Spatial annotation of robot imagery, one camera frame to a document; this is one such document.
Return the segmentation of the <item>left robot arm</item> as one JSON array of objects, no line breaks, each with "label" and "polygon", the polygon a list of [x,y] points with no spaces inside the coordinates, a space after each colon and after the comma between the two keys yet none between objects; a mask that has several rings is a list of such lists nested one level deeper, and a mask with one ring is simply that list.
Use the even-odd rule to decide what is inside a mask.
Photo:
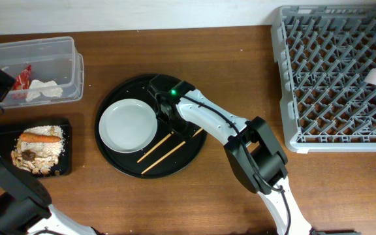
[{"label": "left robot arm", "polygon": [[[0,69],[0,102],[15,79]],[[96,229],[81,225],[55,208],[39,180],[0,156],[0,234],[85,234]]]}]

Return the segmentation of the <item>wooden chopstick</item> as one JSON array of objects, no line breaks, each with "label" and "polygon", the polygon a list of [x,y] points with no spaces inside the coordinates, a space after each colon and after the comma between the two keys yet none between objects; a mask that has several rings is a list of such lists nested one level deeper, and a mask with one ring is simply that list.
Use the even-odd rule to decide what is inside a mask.
[{"label": "wooden chopstick", "polygon": [[148,150],[141,158],[139,158],[139,160],[137,160],[137,163],[140,163],[141,161],[143,161],[149,154],[151,154],[152,152],[154,152],[161,144],[163,144],[164,142],[166,142],[166,140],[168,138],[170,138],[172,135],[174,134],[173,131],[171,131],[170,133],[168,133],[162,140],[158,141],[158,143],[156,143],[150,150]]},{"label": "wooden chopstick", "polygon": [[[193,137],[195,137],[196,135],[198,135],[200,132],[203,131],[203,128],[200,128],[194,135]],[[170,150],[168,153],[166,153],[165,155],[163,155],[160,159],[158,159],[157,161],[155,161],[151,166],[147,167],[141,174],[145,174],[146,172],[148,172],[149,170],[151,170],[153,167],[155,167],[156,165],[158,165],[160,162],[162,162],[163,160],[165,160],[169,155],[173,154],[176,150],[180,149],[183,145],[185,145],[185,141],[181,142],[180,144],[178,144],[176,147],[174,147],[172,150]]]}]

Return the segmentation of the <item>white tissue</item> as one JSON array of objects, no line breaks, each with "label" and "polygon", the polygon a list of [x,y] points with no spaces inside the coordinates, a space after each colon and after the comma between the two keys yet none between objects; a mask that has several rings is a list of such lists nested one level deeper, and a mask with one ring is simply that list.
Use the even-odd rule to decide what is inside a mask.
[{"label": "white tissue", "polygon": [[41,95],[45,97],[60,98],[63,94],[63,89],[58,86],[54,80],[49,82],[41,82],[40,80],[33,80],[29,86],[30,91],[27,93],[25,100],[31,102]]}]

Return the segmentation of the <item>orange carrot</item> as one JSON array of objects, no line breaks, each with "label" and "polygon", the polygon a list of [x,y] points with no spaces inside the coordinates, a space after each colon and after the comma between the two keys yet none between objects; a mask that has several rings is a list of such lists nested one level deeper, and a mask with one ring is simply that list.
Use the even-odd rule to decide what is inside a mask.
[{"label": "orange carrot", "polygon": [[34,133],[22,133],[20,135],[20,140],[22,142],[28,143],[56,143],[60,142],[61,138],[58,136],[47,136]]}]

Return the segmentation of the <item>brown food lump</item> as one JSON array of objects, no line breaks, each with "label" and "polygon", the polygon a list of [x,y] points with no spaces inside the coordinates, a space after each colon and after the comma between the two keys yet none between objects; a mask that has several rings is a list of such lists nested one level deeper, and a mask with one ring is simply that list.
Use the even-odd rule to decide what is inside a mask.
[{"label": "brown food lump", "polygon": [[36,153],[30,151],[29,149],[21,152],[21,155],[22,155],[23,160],[31,161],[31,162],[34,161],[36,157]]}]

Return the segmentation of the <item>red snack wrapper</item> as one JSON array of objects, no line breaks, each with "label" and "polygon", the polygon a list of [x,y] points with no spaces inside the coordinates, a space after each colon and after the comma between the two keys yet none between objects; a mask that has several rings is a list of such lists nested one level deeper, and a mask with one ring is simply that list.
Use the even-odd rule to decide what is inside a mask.
[{"label": "red snack wrapper", "polygon": [[12,88],[13,91],[29,89],[31,69],[32,66],[28,65],[19,75],[17,75]]}]

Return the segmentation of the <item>rice and peanut scraps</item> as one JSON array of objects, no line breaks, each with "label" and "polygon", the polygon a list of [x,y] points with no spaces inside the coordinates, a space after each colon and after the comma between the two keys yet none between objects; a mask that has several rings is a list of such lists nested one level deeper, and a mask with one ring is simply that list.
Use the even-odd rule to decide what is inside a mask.
[{"label": "rice and peanut scraps", "polygon": [[[61,159],[65,151],[65,139],[63,130],[58,125],[37,126],[26,129],[22,133],[34,133],[47,136],[58,136],[60,142],[56,143],[28,143],[20,140],[20,135],[16,139],[16,146],[11,151],[10,157],[14,166],[21,170],[32,173],[34,176],[60,176]],[[30,150],[36,153],[34,161],[25,161],[21,152]]]}]

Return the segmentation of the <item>grey-white plate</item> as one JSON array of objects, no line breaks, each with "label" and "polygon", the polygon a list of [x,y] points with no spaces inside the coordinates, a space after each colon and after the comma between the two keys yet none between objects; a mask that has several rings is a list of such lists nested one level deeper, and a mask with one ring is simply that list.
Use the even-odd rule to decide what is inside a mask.
[{"label": "grey-white plate", "polygon": [[99,135],[108,148],[133,153],[146,147],[158,128],[156,114],[138,99],[122,99],[111,104],[99,120]]}]

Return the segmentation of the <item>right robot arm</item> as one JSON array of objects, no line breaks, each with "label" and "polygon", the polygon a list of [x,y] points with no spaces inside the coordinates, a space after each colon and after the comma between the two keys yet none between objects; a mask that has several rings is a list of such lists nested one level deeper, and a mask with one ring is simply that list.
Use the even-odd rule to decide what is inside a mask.
[{"label": "right robot arm", "polygon": [[287,156],[265,120],[235,116],[185,81],[174,87],[164,82],[150,84],[149,91],[172,128],[193,124],[223,145],[235,177],[261,197],[278,234],[321,235],[304,218],[292,195]]}]

